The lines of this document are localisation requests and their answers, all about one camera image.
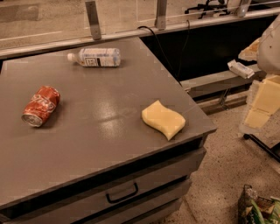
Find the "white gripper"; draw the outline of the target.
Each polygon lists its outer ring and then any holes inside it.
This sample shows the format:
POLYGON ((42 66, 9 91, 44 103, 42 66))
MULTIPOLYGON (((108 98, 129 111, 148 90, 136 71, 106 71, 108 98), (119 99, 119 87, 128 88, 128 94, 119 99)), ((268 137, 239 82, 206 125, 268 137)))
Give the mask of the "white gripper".
MULTIPOLYGON (((257 59, 260 39, 256 39, 238 55, 240 60, 257 59)), ((271 75, 262 81, 254 80, 248 91, 246 108, 242 112, 239 130, 255 134, 280 109, 280 77, 271 75)))

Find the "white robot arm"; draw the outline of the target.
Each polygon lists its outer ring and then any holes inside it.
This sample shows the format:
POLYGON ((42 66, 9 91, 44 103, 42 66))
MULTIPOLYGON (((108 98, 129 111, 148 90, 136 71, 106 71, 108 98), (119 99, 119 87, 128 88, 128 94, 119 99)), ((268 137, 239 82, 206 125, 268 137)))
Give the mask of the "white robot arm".
POLYGON ((280 109, 280 15, 259 38, 257 66, 266 73, 262 81, 254 80, 248 91, 240 132, 255 134, 280 109))

